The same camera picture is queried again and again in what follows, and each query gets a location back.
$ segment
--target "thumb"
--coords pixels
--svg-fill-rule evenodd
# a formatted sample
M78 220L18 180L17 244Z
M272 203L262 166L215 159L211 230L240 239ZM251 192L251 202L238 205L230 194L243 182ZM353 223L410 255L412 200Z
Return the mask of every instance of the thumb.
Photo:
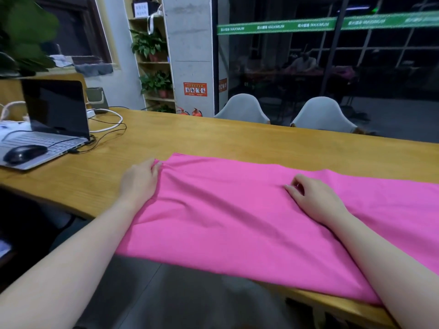
M302 201L302 199L304 198L304 196L294 186L285 185L284 187L287 190L287 192L291 195L291 197L294 199L294 201L296 201L297 203Z
M159 161L156 165L154 165L153 167L152 167L152 176L153 177L157 177L158 176L158 171L159 171L159 169L160 169L160 167L162 166L162 162L161 161Z

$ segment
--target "black computer mouse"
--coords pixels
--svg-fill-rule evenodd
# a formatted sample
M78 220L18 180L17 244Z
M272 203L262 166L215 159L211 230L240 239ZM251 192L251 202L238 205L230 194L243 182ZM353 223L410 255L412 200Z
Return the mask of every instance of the black computer mouse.
M10 149L6 153L6 155L4 155L3 161L13 165L23 164L31 159L44 155L46 152L47 152L46 146L38 146L38 145L18 146L16 148Z

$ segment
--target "hand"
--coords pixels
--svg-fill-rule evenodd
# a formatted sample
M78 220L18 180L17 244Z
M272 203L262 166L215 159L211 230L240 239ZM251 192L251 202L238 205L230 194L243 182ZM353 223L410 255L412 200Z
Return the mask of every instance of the hand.
M119 201L138 211L153 196L162 162L152 167L153 163L154 158L150 158L139 165L131 166L124 173L120 182Z
M291 185L285 185L285 189L308 216L328 227L333 221L350 215L331 187L318 179L298 174Z

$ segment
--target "person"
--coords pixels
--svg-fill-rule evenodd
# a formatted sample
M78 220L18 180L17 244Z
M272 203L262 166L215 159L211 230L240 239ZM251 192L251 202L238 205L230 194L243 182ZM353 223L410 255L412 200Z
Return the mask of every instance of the person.
M293 61L293 63L284 69L285 74L307 73L317 68L317 61L310 57L309 53L300 53L300 57Z
M107 211L0 294L0 328L73 328L134 215L155 192L160 163L153 163L132 166ZM320 180L297 175L285 188L310 218L337 235L402 328L437 327L435 273L351 215Z

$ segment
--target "red sign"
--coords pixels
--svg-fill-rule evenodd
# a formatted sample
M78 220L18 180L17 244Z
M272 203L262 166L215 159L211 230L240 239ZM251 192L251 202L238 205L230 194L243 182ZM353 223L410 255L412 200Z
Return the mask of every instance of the red sign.
M188 83L184 82L185 96L201 96L207 97L207 83Z
M227 90L227 78L219 80L219 92Z

